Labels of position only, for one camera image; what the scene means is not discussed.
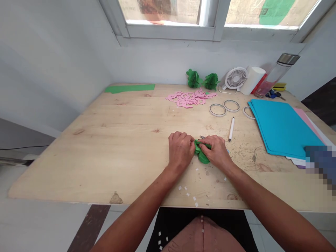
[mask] blue paper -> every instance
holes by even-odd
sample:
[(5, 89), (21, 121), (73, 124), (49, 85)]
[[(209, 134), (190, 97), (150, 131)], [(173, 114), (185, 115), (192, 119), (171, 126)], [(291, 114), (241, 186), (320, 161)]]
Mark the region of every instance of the blue paper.
[(269, 154), (306, 159), (306, 146), (324, 145), (288, 103), (252, 99), (249, 105)]

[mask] hand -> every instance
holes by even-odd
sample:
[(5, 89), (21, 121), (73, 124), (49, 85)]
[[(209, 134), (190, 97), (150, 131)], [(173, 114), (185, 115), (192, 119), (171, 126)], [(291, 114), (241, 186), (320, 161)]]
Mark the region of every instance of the hand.
[(181, 133), (176, 131), (171, 133), (168, 137), (169, 140), (169, 169), (180, 176), (184, 170), (188, 167), (195, 152), (195, 139), (187, 135), (187, 133)]
[(210, 162), (218, 169), (225, 169), (234, 164), (226, 147), (225, 140), (217, 135), (207, 136), (204, 139), (198, 140), (203, 144), (210, 144), (211, 150), (205, 145), (199, 144), (203, 153), (207, 156)]

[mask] double-sided tape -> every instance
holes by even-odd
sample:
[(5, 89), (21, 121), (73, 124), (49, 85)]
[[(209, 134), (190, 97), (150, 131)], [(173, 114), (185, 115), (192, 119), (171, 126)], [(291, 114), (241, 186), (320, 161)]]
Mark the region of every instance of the double-sided tape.
[(250, 118), (252, 120), (255, 120), (256, 118), (255, 117), (252, 117), (252, 116), (249, 116), (248, 114), (246, 114), (245, 112), (245, 109), (249, 108), (250, 106), (246, 106), (245, 108), (243, 108), (243, 114), (247, 117), (247, 118)]
[[(227, 108), (225, 106), (225, 103), (227, 103), (227, 102), (232, 102), (232, 103), (236, 104), (238, 106), (238, 108), (236, 110), (231, 110), (231, 109)], [(223, 106), (226, 108), (227, 111), (230, 111), (230, 112), (238, 112), (239, 109), (240, 109), (240, 106), (239, 106), (238, 102), (236, 102), (234, 100), (226, 100), (225, 102), (223, 102)]]
[[(223, 109), (224, 109), (224, 113), (223, 113), (223, 114), (215, 114), (214, 112), (211, 111), (211, 107), (212, 107), (212, 106), (219, 106), (219, 107), (223, 108)], [(218, 103), (215, 103), (215, 104), (212, 104), (212, 105), (209, 107), (209, 112), (210, 112), (213, 116), (222, 117), (222, 116), (224, 116), (224, 115), (226, 114), (226, 108), (225, 108), (223, 105), (220, 105), (220, 104), (218, 104)]]

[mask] person's leg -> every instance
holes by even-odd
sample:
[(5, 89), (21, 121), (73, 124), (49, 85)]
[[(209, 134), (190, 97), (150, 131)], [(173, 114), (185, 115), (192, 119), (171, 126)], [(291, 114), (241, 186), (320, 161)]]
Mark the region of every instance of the person's leg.
[(243, 210), (160, 207), (147, 252), (157, 251), (160, 247), (159, 240), (164, 247), (168, 243), (166, 237), (170, 241), (200, 215), (209, 217), (218, 226), (229, 231), (247, 252), (258, 251)]

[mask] pink paper pieces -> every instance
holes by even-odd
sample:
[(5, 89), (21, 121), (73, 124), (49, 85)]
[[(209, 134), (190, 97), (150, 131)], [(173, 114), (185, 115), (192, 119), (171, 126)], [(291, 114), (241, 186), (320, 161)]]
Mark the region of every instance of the pink paper pieces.
[(182, 91), (177, 91), (174, 94), (168, 95), (166, 100), (175, 102), (178, 107), (185, 107), (187, 109), (192, 108), (192, 105), (205, 104), (206, 99), (217, 96), (217, 93), (205, 94), (203, 89), (200, 87), (194, 93), (183, 93)]

